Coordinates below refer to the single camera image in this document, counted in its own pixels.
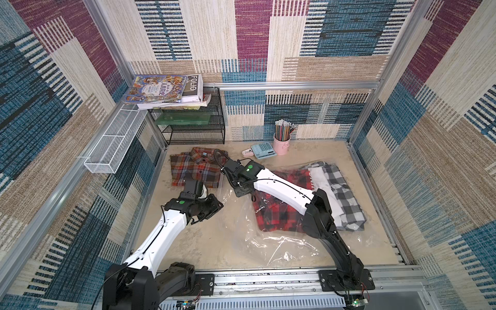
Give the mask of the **multicolour tartan shirt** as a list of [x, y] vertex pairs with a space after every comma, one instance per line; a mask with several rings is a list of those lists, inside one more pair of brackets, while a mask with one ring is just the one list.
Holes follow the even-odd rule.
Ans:
[[214, 149], [193, 147], [189, 152], [170, 156], [172, 186], [184, 186], [185, 181], [201, 181], [207, 188], [218, 188], [221, 181], [220, 166], [214, 158]]

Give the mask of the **red black plaid shirt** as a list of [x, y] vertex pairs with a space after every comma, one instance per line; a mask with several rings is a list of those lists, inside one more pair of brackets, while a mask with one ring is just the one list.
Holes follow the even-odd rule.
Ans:
[[[280, 178], [299, 187], [313, 190], [308, 169], [274, 171]], [[253, 202], [259, 230], [263, 232], [289, 231], [303, 233], [303, 216], [292, 206], [267, 194], [255, 191]]]

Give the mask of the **clear plastic vacuum bag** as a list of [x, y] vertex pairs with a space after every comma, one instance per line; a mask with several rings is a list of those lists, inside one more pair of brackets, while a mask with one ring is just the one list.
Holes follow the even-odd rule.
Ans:
[[[280, 170], [304, 169], [306, 165], [309, 164], [274, 167], [271, 171], [274, 173]], [[363, 231], [337, 229], [339, 235], [365, 265], [388, 264], [395, 256], [381, 224], [365, 209], [365, 200], [359, 198], [349, 174], [341, 167], [338, 168], [367, 219]], [[220, 225], [222, 231], [230, 238], [227, 245], [232, 249], [232, 253], [223, 258], [223, 262], [231, 264], [234, 268], [320, 267], [334, 264], [321, 242], [305, 233], [259, 230], [253, 208], [254, 194], [238, 198], [227, 179], [222, 178], [216, 196], [227, 209], [220, 220]]]

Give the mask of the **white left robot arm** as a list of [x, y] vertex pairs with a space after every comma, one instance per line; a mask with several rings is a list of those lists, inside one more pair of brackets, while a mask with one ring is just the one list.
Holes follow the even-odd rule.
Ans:
[[208, 220], [223, 208], [200, 181], [188, 180], [177, 198], [161, 207], [156, 227], [122, 264], [113, 264], [102, 285], [102, 309], [159, 309], [173, 295], [199, 293], [195, 267], [175, 262], [159, 272], [161, 261], [187, 225]]

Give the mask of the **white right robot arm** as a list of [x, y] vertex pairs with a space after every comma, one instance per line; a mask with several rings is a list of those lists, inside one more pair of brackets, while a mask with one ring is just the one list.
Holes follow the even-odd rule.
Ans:
[[237, 197], [264, 192], [288, 204], [302, 216], [304, 233], [320, 241], [335, 263], [336, 270], [324, 280], [329, 286], [337, 291], [375, 288], [369, 270], [339, 235], [325, 191], [299, 187], [253, 160], [245, 165], [239, 160], [227, 160], [220, 165], [220, 170]]

